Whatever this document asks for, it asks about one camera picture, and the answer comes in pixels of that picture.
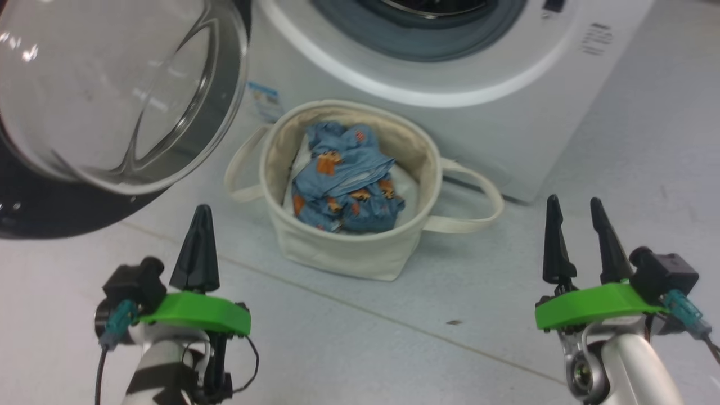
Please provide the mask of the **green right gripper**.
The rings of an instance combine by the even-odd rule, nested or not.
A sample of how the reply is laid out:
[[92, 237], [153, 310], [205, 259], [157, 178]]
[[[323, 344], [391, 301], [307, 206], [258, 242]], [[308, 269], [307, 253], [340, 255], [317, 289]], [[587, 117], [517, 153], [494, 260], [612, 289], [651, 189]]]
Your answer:
[[632, 277], [633, 267], [598, 197], [591, 199], [591, 217], [601, 250], [602, 285], [579, 289], [573, 285], [573, 278], [578, 272], [569, 260], [561, 230], [564, 217], [560, 200], [557, 195], [547, 199], [543, 280], [553, 284], [555, 293], [535, 305], [537, 329], [561, 330], [622, 316], [668, 312], [659, 303], [643, 300], [630, 283], [622, 282]]

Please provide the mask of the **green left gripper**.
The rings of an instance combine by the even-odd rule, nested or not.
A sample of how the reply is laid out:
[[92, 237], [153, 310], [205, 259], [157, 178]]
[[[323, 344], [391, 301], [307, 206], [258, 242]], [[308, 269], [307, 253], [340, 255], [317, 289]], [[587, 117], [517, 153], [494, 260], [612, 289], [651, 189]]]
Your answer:
[[219, 288], [218, 252], [209, 205], [198, 205], [195, 209], [170, 286], [182, 292], [165, 295], [157, 310], [141, 316], [139, 321], [243, 338], [250, 335], [251, 315], [247, 308], [226, 298], [195, 293]]

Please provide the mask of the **round glass washer door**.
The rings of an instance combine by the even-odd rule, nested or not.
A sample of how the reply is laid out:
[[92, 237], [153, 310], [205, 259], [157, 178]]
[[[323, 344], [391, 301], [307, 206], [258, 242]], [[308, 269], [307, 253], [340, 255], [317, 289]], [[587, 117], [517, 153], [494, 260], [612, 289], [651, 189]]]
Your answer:
[[0, 238], [141, 210], [231, 128], [252, 0], [0, 0]]

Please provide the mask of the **white front-load washing machine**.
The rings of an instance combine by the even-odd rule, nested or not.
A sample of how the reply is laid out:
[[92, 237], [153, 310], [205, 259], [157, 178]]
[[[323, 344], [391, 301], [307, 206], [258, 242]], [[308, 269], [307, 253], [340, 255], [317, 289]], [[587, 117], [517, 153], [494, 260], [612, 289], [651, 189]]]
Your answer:
[[267, 117], [347, 100], [532, 202], [655, 0], [252, 0]]

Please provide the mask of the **cream canvas laundry basket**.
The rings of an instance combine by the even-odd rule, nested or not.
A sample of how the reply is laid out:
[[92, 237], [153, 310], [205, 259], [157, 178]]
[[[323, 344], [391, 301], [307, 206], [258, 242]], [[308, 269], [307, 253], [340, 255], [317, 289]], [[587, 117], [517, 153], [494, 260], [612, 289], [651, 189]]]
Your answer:
[[[383, 153], [395, 158], [417, 184], [417, 210], [393, 230], [355, 235], [321, 231], [296, 219], [282, 205], [291, 165], [299, 152], [303, 126], [335, 119], [347, 125], [367, 123]], [[431, 215], [445, 172], [473, 177], [493, 205], [488, 218]], [[339, 275], [393, 281], [421, 241], [423, 231], [466, 234], [481, 230], [502, 214], [504, 199], [486, 176], [443, 158], [424, 128], [393, 112], [365, 103], [325, 99], [301, 103], [272, 125], [260, 126], [232, 157], [224, 189], [237, 203], [263, 198], [281, 254], [288, 260]]]

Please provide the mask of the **blue energy label sticker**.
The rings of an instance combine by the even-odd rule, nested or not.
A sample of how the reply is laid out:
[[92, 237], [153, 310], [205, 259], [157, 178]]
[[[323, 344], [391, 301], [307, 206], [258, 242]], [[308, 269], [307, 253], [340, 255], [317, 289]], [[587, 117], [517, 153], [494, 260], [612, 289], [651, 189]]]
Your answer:
[[250, 92], [255, 110], [263, 120], [274, 123], [285, 114], [278, 90], [253, 80], [247, 83], [247, 89]]

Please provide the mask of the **white pillow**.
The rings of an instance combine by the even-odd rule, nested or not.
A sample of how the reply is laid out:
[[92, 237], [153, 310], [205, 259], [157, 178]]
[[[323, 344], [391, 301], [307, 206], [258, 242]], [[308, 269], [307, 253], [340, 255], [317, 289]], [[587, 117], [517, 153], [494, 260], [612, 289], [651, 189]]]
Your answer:
[[[291, 165], [290, 184], [286, 188], [286, 191], [290, 189], [296, 175], [298, 175], [298, 173], [309, 163], [309, 158], [311, 158], [311, 154], [308, 151], [308, 136], [305, 135], [301, 141], [299, 152], [296, 155], [295, 161]], [[399, 194], [403, 195], [404, 202], [406, 203], [404, 211], [399, 215], [398, 223], [396, 223], [396, 226], [400, 226], [407, 223], [407, 221], [411, 220], [416, 214], [417, 183], [395, 162], [394, 166], [389, 171], [389, 174], [393, 175], [394, 187]]]

